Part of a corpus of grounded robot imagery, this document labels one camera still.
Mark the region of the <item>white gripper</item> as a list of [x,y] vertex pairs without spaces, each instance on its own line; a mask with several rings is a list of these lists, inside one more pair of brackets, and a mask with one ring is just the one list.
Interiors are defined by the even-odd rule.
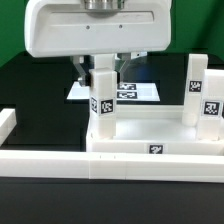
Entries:
[[80,55],[118,53],[122,83],[139,52],[169,46],[172,0],[120,3],[115,10],[92,10],[85,0],[30,0],[25,11],[25,48],[34,57],[73,56],[81,86],[91,85],[91,75],[82,67],[85,59]]

